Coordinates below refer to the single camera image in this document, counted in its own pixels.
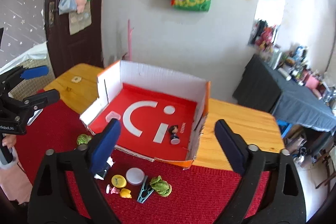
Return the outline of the person's left hand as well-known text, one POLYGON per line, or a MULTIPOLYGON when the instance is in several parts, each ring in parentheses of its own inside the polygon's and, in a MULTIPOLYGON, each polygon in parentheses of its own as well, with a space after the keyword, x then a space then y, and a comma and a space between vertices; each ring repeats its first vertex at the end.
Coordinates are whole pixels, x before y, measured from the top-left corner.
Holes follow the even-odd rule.
POLYGON ((4 135, 2 140, 2 146, 7 148, 12 148, 15 146, 17 142, 17 136, 16 135, 4 135))

